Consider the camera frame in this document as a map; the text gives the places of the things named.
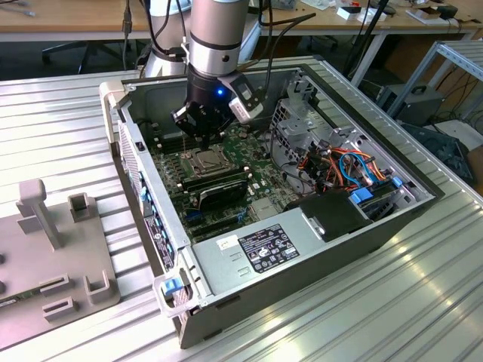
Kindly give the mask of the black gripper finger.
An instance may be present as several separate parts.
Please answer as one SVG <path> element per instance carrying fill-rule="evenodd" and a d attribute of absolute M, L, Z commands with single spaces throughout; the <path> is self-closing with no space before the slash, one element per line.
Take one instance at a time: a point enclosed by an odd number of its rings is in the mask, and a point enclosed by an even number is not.
<path fill-rule="evenodd" d="M 207 114 L 208 141 L 217 138 L 235 120 L 235 116 L 229 108 L 210 108 Z"/>
<path fill-rule="evenodd" d="M 210 124 L 204 106 L 197 103 L 187 103 L 178 111 L 171 113 L 174 123 L 189 137 L 192 137 L 201 150 L 207 150 L 210 145 Z"/>

